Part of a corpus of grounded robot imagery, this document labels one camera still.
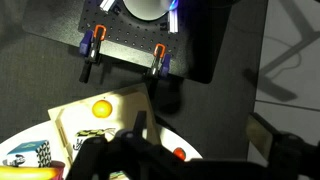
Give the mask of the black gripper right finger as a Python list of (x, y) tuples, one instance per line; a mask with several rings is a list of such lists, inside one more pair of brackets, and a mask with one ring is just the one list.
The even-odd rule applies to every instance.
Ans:
[(246, 134), (248, 140), (266, 160), (270, 157), (274, 143), (281, 136), (281, 133), (258, 113), (249, 114)]

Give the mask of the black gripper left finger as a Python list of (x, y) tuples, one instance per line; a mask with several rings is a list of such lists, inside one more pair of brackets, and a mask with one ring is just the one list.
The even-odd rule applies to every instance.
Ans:
[(137, 116), (135, 119), (135, 124), (133, 127), (133, 132), (138, 137), (143, 136), (143, 129), (146, 125), (146, 121), (147, 121), (147, 112), (146, 111), (139, 111), (137, 113)]

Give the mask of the silver robot base disc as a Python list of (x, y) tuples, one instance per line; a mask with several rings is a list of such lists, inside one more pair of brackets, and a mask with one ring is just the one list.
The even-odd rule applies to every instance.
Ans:
[(123, 2), (134, 17), (152, 21), (166, 14), (174, 0), (123, 0)]

